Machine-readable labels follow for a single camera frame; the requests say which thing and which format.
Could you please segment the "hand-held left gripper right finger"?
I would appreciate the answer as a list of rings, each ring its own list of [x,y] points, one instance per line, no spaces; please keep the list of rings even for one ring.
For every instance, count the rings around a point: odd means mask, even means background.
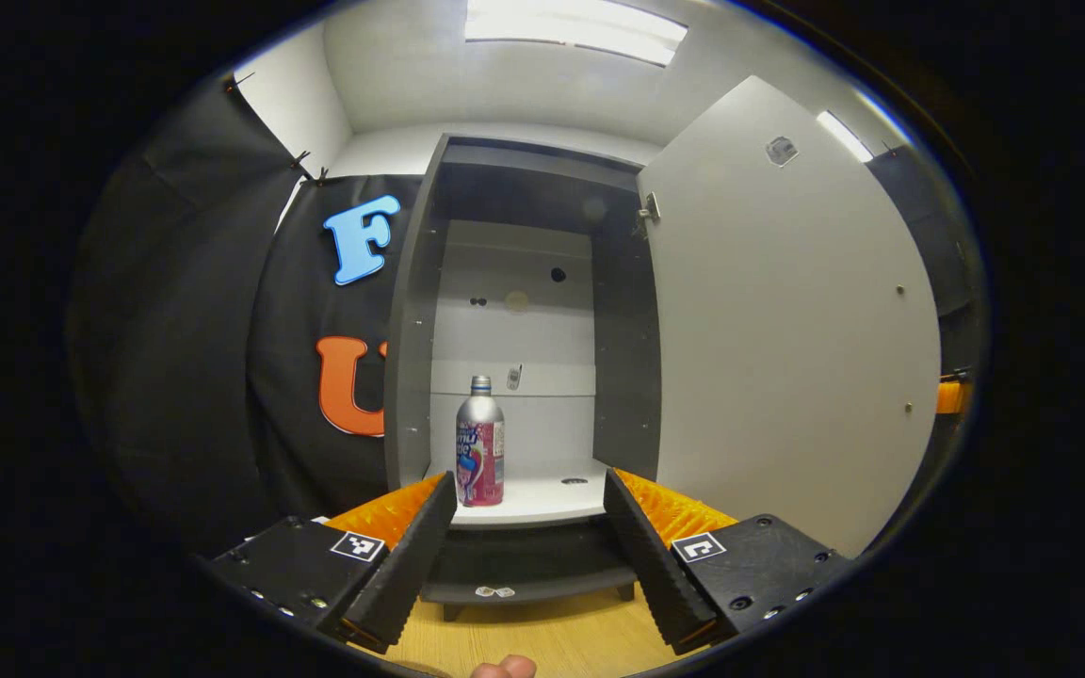
[[[677,654],[753,642],[856,571],[852,558],[770,512],[729,519],[622,469],[607,469],[604,510]]]

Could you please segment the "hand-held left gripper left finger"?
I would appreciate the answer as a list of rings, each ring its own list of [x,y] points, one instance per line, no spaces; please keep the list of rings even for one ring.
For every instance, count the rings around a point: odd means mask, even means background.
[[[396,645],[458,506],[444,472],[326,521],[283,519],[214,558],[214,576],[298,627]]]

